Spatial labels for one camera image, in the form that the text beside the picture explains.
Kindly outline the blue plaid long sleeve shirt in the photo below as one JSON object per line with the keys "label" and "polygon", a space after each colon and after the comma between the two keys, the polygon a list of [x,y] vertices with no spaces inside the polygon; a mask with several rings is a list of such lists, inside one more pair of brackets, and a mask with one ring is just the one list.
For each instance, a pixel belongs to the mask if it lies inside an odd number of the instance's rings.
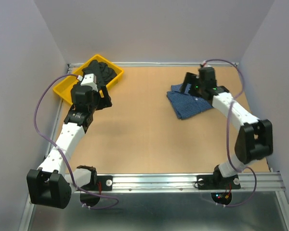
{"label": "blue plaid long sleeve shirt", "polygon": [[178,119],[189,119],[212,108],[206,100],[188,93],[190,84],[187,84],[184,93],[180,92],[181,86],[182,84],[171,85],[171,90],[167,92],[167,98]]}

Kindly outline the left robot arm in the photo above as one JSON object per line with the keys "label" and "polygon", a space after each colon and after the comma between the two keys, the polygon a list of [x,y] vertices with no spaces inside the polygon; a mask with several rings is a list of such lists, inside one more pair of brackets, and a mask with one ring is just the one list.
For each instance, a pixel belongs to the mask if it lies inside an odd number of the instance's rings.
{"label": "left robot arm", "polygon": [[93,113],[112,106],[106,86],[95,90],[93,85],[76,84],[71,90],[70,107],[57,141],[48,156],[37,169],[29,170],[26,180],[31,202],[55,208],[66,208],[73,192],[84,186],[97,187],[97,171],[94,167],[79,166],[75,171],[68,164],[71,156],[93,122]]}

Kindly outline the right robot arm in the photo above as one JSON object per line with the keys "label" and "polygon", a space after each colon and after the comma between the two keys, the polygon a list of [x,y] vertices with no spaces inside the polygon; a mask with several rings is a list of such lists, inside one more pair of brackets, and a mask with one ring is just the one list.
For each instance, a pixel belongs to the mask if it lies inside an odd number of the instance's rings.
{"label": "right robot arm", "polygon": [[200,190],[240,189],[238,173],[250,164],[273,153],[273,128],[268,120],[261,120],[241,106],[225,86],[218,86],[215,70],[201,66],[198,74],[187,72],[180,92],[189,88],[191,96],[207,101],[226,118],[227,125],[238,131],[234,154],[215,167],[210,175],[199,175],[195,185]]}

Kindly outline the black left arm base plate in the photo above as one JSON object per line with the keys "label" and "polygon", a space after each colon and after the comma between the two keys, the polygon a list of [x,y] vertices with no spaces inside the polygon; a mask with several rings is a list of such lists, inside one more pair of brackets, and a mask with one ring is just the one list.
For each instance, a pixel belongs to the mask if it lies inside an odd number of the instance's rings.
{"label": "black left arm base plate", "polygon": [[109,192],[112,191],[113,176],[111,175],[97,175],[91,178],[90,182],[84,186],[83,189],[87,191]]}

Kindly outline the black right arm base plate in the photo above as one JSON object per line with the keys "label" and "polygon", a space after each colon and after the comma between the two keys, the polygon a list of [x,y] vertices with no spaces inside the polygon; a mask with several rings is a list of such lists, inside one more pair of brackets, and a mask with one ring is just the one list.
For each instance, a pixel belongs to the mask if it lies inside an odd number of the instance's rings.
{"label": "black right arm base plate", "polygon": [[225,190],[232,189],[238,190],[241,188],[238,175],[223,178],[213,174],[197,175],[197,184],[199,190]]}

